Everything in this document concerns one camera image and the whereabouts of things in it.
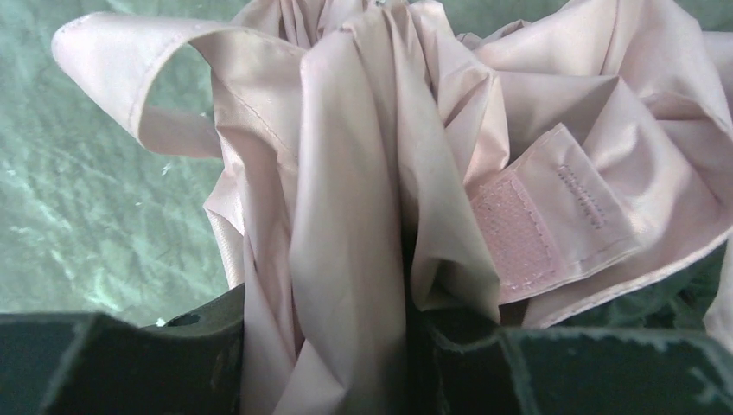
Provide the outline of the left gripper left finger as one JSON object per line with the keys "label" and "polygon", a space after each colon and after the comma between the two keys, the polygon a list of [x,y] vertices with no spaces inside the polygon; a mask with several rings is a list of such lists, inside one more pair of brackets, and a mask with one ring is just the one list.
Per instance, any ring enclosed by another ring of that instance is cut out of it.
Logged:
{"label": "left gripper left finger", "polygon": [[236,414],[245,289],[163,326],[101,312],[1,317],[4,414]]}

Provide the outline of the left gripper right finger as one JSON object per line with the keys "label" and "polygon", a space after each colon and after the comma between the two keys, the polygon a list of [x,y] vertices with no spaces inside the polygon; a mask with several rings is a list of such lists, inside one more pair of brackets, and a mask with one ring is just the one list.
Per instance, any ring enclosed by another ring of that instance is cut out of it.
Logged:
{"label": "left gripper right finger", "polygon": [[466,309],[407,316],[412,414],[729,414],[732,357],[662,329],[501,327]]}

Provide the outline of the pink and black folding umbrella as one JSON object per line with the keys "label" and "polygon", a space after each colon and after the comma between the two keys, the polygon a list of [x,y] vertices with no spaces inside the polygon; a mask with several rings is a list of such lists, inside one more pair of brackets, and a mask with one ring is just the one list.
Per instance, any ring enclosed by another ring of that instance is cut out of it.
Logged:
{"label": "pink and black folding umbrella", "polygon": [[217,157],[246,414],[405,405],[406,307],[545,329],[732,234],[732,35],[673,1],[571,1],[489,37],[435,1],[97,13],[54,59],[145,149]]}

